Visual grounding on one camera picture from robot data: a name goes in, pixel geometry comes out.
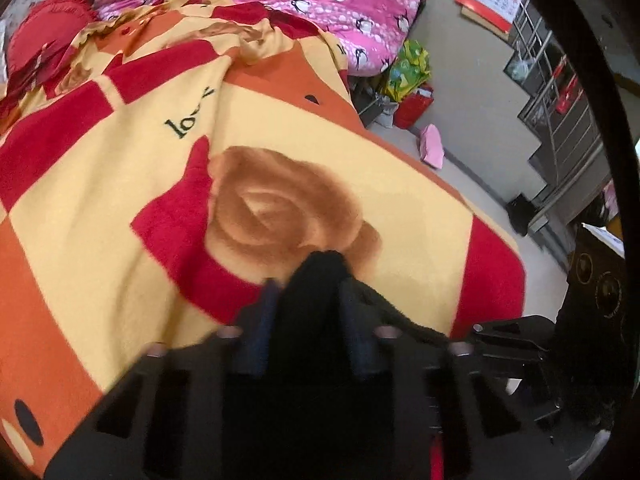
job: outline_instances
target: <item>plastic bag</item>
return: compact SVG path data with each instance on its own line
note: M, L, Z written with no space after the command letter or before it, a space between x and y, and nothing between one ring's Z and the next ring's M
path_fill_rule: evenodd
M415 40L406 40L394 61L383 94L399 103L431 77L429 53Z
M436 170L442 169L444 148L440 131L434 124L429 124L420 132L420 160Z
M509 76L516 83L522 83L527 78L527 75L529 75L529 70L531 70L533 66L533 60L531 58L522 59L520 48L520 41L516 41L516 53L518 56L514 56L507 67Z
M376 118L376 122L385 128L394 125L394 113L398 110L398 103L393 102L388 96L382 98L382 113Z

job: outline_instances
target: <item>pink bag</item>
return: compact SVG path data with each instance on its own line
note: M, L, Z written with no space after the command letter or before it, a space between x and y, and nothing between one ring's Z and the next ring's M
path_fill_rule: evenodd
M420 132L420 160L437 170L442 169L444 161L444 148L440 139L440 132L429 124Z

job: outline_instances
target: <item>black dot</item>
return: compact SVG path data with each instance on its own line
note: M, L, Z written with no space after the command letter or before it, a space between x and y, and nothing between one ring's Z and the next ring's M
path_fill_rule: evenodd
M36 446L42 446L44 444L42 432L29 407L22 400L17 399L14 404L14 410L15 416L18 418L18 422L20 422L20 427L24 433L27 434Z

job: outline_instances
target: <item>green plastic bag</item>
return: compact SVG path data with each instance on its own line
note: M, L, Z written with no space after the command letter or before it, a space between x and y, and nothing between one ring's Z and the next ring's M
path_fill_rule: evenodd
M431 77L429 53L415 40L406 40L394 61L383 93L399 103Z

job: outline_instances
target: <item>yellow blanket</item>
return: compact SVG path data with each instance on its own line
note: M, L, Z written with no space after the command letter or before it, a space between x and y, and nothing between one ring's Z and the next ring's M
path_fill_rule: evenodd
M65 60L0 124L0 433L38 475L148 343L199 341L313 250L447 334L520 313L514 242L363 128L311 23L166 0Z

